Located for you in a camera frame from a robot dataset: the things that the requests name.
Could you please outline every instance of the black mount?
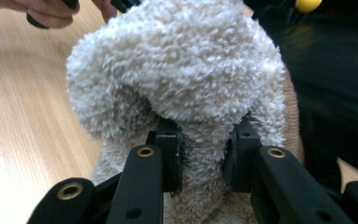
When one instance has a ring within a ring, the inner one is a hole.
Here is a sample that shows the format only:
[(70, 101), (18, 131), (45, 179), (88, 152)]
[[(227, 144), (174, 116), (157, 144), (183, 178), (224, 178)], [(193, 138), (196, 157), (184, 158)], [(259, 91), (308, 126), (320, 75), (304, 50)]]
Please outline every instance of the black mount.
[[(163, 192), (182, 189), (181, 143), (177, 125), (160, 119), (122, 173), (96, 187), (82, 178), (58, 183), (28, 223), (162, 223)], [(358, 182), (344, 194), (324, 189), (289, 151), (262, 147), (247, 119), (231, 133), (223, 173), (228, 189), (252, 193), (259, 223), (358, 223)]]

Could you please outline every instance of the beige fabric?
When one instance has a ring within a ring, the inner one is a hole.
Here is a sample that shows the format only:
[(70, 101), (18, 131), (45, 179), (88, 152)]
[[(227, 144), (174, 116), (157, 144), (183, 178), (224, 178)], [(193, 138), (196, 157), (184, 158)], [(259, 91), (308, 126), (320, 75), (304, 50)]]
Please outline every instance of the beige fabric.
[(299, 133), (299, 113), (297, 106), (296, 91), (292, 83), (289, 71), (284, 73), (283, 81), (284, 92), (284, 148), (289, 150), (300, 161), (304, 161), (304, 148)]

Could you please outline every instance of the hand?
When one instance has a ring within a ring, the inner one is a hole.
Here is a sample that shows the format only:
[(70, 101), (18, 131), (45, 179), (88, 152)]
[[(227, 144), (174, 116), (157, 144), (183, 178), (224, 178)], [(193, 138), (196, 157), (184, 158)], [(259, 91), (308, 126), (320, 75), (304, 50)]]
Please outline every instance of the hand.
[(107, 23), (109, 19), (117, 16), (117, 9), (110, 4), (110, 0), (92, 0), (94, 5), (103, 14), (103, 20)]
[(36, 21), (50, 28), (62, 28), (72, 23), (80, 5), (69, 8), (62, 0), (0, 0), (0, 7), (26, 11)]

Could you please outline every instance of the yellow object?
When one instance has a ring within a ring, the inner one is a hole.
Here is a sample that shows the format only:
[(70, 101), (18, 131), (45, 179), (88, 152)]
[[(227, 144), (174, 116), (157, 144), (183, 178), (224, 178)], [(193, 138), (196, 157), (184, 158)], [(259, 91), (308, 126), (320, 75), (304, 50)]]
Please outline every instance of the yellow object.
[(321, 3), (322, 0), (297, 0), (296, 8), (299, 12), (309, 13), (315, 10)]

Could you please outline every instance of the fuzzy fabric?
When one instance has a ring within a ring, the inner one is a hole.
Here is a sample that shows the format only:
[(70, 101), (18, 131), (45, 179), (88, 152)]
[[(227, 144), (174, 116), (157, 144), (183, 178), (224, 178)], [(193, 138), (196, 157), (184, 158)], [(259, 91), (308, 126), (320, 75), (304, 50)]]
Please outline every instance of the fuzzy fabric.
[(67, 71), (77, 118), (104, 142), (96, 184), (122, 170), (158, 116), (182, 129), (183, 191), (165, 195), (165, 223), (255, 223), (249, 195), (228, 191), (221, 168), (248, 112), (263, 145), (302, 157), (290, 77), (241, 0), (144, 0), (81, 39)]

